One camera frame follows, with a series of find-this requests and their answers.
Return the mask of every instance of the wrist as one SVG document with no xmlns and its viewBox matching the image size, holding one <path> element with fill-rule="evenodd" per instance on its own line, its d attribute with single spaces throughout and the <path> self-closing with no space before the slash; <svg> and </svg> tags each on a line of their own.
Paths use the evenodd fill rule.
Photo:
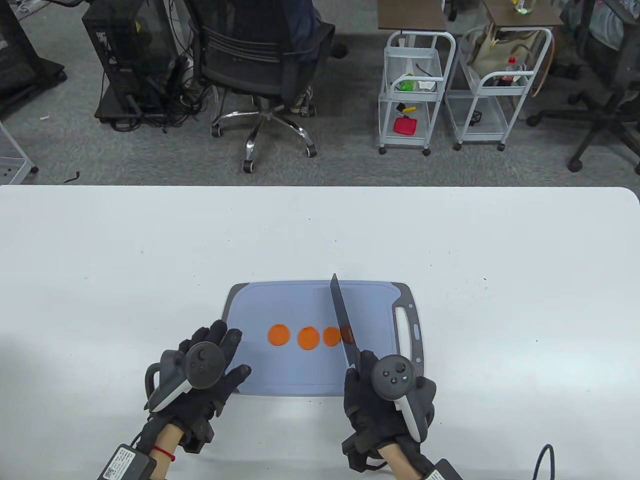
<svg viewBox="0 0 640 480">
<path fill-rule="evenodd" d="M 422 479 L 422 474 L 409 462 L 400 445 L 386 445 L 379 448 L 378 453 L 388 463 L 397 480 Z"/>
</svg>

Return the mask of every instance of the white table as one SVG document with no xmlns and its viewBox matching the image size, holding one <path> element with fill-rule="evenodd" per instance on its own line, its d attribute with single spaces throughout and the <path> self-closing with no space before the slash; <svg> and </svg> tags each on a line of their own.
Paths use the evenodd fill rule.
<svg viewBox="0 0 640 480">
<path fill-rule="evenodd" d="M 0 477 L 97 478 L 143 424 L 147 365 L 231 285 L 336 271 L 411 287 L 433 461 L 528 480 L 550 442 L 560 480 L 634 478 L 638 207 L 604 188 L 1 187 Z M 235 396 L 169 478 L 361 478 L 341 404 Z"/>
</svg>

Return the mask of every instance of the computer tower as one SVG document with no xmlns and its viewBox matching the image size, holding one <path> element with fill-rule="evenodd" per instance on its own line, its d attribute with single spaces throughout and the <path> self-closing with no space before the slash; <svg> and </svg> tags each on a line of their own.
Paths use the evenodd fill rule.
<svg viewBox="0 0 640 480">
<path fill-rule="evenodd" d="M 109 79 L 96 118 L 109 123 L 162 115 L 178 58 L 163 0 L 94 0 L 83 24 Z"/>
</svg>

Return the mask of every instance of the label sticker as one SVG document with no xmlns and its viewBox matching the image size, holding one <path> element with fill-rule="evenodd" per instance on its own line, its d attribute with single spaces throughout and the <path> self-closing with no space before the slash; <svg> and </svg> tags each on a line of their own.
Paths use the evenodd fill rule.
<svg viewBox="0 0 640 480">
<path fill-rule="evenodd" d="M 124 472 L 127 471 L 127 468 L 129 468 L 129 465 L 131 465 L 135 456 L 136 454 L 133 452 L 120 447 L 113 457 L 113 460 L 111 460 L 111 463 L 102 474 L 102 478 L 106 480 L 121 480 L 124 476 Z"/>
<path fill-rule="evenodd" d="M 431 472 L 431 475 L 429 475 L 426 480 L 445 480 L 445 478 L 440 475 L 440 472 L 438 470 L 434 470 Z"/>
</svg>

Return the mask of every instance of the black glove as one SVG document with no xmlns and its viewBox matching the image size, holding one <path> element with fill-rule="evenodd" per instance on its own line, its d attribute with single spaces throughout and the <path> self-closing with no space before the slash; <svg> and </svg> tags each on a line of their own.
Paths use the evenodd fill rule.
<svg viewBox="0 0 640 480">
<path fill-rule="evenodd" d="M 242 332 L 240 330 L 232 328 L 227 331 L 227 324 L 222 320 L 217 320 L 211 327 L 199 328 L 191 336 L 191 339 L 182 341 L 179 350 L 187 353 L 189 348 L 196 343 L 215 343 L 225 355 L 226 370 L 236 354 L 241 339 Z M 240 365 L 229 373 L 224 374 L 211 388 L 205 390 L 192 389 L 186 394 L 181 394 L 156 415 L 164 417 L 169 423 L 176 425 L 183 432 L 188 433 L 200 417 L 211 420 L 214 412 L 216 416 L 219 417 L 231 393 L 233 393 L 250 374 L 251 367 L 249 365 Z"/>
<path fill-rule="evenodd" d="M 409 463 L 426 475 L 432 471 L 433 464 L 420 453 L 420 444 L 409 434 L 402 412 L 396 410 L 394 402 L 382 399 L 373 389 L 371 371 L 377 361 L 372 351 L 362 351 L 360 372 L 349 369 L 344 379 L 344 413 L 356 431 L 355 449 L 365 459 L 380 459 L 378 449 L 398 444 Z M 424 388 L 429 381 L 418 377 L 416 382 L 417 388 Z"/>
</svg>

